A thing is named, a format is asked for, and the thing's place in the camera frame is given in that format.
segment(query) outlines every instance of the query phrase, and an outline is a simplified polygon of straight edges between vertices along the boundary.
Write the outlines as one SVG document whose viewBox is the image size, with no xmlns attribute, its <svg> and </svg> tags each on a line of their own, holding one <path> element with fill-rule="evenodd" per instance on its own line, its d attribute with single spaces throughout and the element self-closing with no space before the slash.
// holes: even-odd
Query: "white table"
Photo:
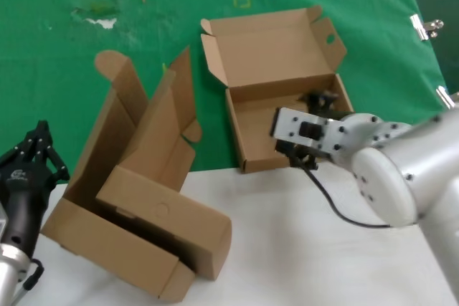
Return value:
<svg viewBox="0 0 459 306">
<path fill-rule="evenodd" d="M 380 222 L 349 173 L 324 163 L 317 176 L 343 213 Z M 64 187 L 53 192 L 50 208 Z M 456 305 L 416 226 L 349 225 L 332 213 L 302 171 L 190 173 L 182 193 L 225 212 L 233 223 L 232 248 L 218 280 L 198 279 L 183 306 Z M 21 305 L 162 303 L 44 236 L 35 257 L 46 271 Z"/>
</svg>

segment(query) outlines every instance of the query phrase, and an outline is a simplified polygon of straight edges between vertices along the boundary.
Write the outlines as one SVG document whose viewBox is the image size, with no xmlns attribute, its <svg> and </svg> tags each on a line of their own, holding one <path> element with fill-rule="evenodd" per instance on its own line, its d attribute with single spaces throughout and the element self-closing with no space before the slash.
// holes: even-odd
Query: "box lid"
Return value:
<svg viewBox="0 0 459 306">
<path fill-rule="evenodd" d="M 334 73 L 346 48 L 322 8 L 201 20 L 210 72 L 228 87 Z"/>
</svg>

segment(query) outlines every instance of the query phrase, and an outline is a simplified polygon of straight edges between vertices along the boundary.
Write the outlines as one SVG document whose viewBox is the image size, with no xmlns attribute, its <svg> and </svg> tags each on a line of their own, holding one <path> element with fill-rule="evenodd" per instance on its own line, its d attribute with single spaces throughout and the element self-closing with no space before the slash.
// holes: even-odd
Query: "metal clip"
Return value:
<svg viewBox="0 0 459 306">
<path fill-rule="evenodd" d="M 410 19 L 421 41 L 427 41 L 429 38 L 437 37 L 437 31 L 442 29 L 445 25 L 443 21 L 440 21 L 439 19 L 429 21 L 428 23 L 422 23 L 418 14 L 413 14 Z"/>
<path fill-rule="evenodd" d="M 449 96 L 449 94 L 443 86 L 437 87 L 436 91 L 438 97 L 441 99 L 446 108 L 453 109 L 456 106 L 456 104 L 454 103 L 454 99 L 452 99 L 451 96 Z"/>
</svg>

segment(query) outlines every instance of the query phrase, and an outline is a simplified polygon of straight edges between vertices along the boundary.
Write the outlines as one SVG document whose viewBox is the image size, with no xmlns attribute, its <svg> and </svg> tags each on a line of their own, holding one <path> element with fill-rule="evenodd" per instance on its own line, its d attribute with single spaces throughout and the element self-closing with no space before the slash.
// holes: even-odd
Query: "box hole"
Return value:
<svg viewBox="0 0 459 306">
<path fill-rule="evenodd" d="M 335 39 L 336 39 L 335 34 L 329 34 L 327 36 L 327 44 L 332 44 L 333 42 L 335 42 Z"/>
</svg>

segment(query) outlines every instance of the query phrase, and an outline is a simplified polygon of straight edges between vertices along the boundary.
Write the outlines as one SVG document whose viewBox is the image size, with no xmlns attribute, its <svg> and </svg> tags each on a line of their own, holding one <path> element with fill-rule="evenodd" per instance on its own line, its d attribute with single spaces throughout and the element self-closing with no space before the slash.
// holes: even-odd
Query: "open cardboard box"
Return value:
<svg viewBox="0 0 459 306">
<path fill-rule="evenodd" d="M 228 89 L 227 106 L 244 172 L 289 166 L 270 137 L 275 109 L 307 111 L 311 91 L 339 95 L 335 110 L 352 111 L 336 70 L 346 48 L 322 8 L 201 21 L 209 71 Z"/>
<path fill-rule="evenodd" d="M 189 50 L 148 101 L 129 58 L 95 60 L 111 82 L 66 192 L 42 233 L 162 300 L 182 301 L 195 274 L 216 279 L 230 219 L 179 194 L 202 136 Z"/>
</svg>

